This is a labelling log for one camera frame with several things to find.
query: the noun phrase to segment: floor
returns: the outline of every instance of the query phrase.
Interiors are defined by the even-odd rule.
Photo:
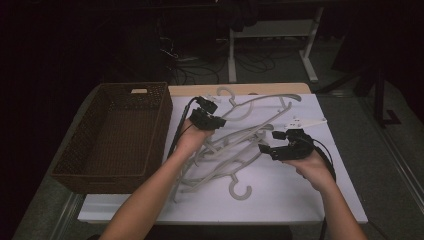
[[[304,39],[238,41],[237,82],[304,82],[312,91],[316,91],[345,75],[331,69],[342,41],[316,41],[310,59],[318,75],[318,83],[309,82],[297,52],[304,46]],[[172,84],[228,83],[226,57],[217,57],[213,61],[193,57],[181,56],[170,72]],[[402,124],[388,125],[382,129],[372,117],[373,93],[367,97],[356,97],[352,91],[356,81],[353,79],[328,94],[319,94],[318,99],[369,218],[369,223],[362,227],[369,239],[421,239],[424,236],[424,209],[420,198],[420,186],[424,184],[423,124],[409,110],[402,94],[386,84],[385,109],[394,110]],[[408,166],[415,182],[405,174]],[[44,224],[54,224],[58,215],[51,214]],[[76,214],[71,214],[64,231],[60,235],[53,235],[52,239],[86,239],[100,234],[104,229],[103,225],[89,225],[75,218]],[[34,230],[30,226],[36,221],[29,220],[30,216],[27,219],[18,229],[15,239],[28,239],[28,236],[40,234],[40,229]],[[320,227],[320,224],[291,226],[293,239],[318,239]],[[45,227],[46,231],[50,229],[45,236],[51,236],[52,228]],[[259,236],[255,239],[274,238],[262,235],[262,238]]]

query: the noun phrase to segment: brown wicker basket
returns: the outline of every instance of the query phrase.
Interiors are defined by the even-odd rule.
[[[172,108],[166,83],[99,85],[80,107],[51,176],[75,193],[132,193],[162,163]]]

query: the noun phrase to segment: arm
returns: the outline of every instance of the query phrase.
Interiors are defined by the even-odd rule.
[[[296,172],[308,179],[320,192],[332,239],[367,239],[325,166],[324,160],[316,151],[303,160],[283,162],[296,167]]]
[[[201,131],[186,120],[174,153],[122,204],[100,239],[143,239],[160,214],[185,161],[212,131]]]

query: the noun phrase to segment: white desk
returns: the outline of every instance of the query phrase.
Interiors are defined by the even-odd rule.
[[[275,130],[285,131],[283,124],[293,116],[300,118],[322,118],[323,113],[315,95],[302,94],[302,102],[291,100],[292,109],[274,121]],[[173,97],[174,112],[172,114],[168,140],[165,152],[168,151],[176,126],[181,118],[184,106],[190,98]],[[230,132],[253,126],[262,122],[270,115],[275,115],[279,105],[276,98],[268,98],[255,103],[255,110],[248,120],[242,122],[227,122],[224,128],[216,131],[213,137],[220,137]],[[225,112],[230,107],[228,101],[218,105],[216,115]],[[327,124],[306,128],[305,132],[324,143],[330,150],[338,178],[338,185],[346,198],[355,218],[360,223],[367,222],[362,205],[343,165],[336,145]],[[273,140],[268,134],[267,140],[271,146],[281,146],[287,143]],[[253,148],[246,156],[258,152]],[[193,166],[193,175],[198,175],[213,168],[217,162],[200,163]],[[309,182],[300,177],[293,167],[272,161],[271,157],[262,154],[259,159],[237,173],[239,183],[236,192],[242,194],[247,186],[253,191],[246,200],[235,200],[229,192],[230,177],[213,180],[196,192],[178,193],[178,203],[169,200],[157,224],[303,224],[322,221],[324,211],[319,193]],[[84,222],[108,222],[128,195],[87,195],[78,219]]]

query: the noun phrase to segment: dark background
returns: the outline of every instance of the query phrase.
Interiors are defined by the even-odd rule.
[[[319,34],[346,37],[335,69],[348,73],[364,63],[378,63],[423,121],[419,100],[424,89],[423,8],[418,1],[381,2],[327,8]],[[98,6],[97,1],[90,3]],[[101,6],[111,3],[103,1]],[[74,114],[96,85],[170,81],[172,58],[159,50],[163,33],[158,31],[158,18],[165,20],[162,31],[182,39],[176,47],[206,57],[213,54],[202,49],[216,50],[214,39],[228,32],[214,26],[214,11],[110,15],[82,11],[81,6],[85,5],[68,0],[0,3],[1,239],[13,236]],[[191,26],[199,33],[196,37],[192,34],[196,31],[187,30],[187,24],[194,24],[193,14],[210,15]]]

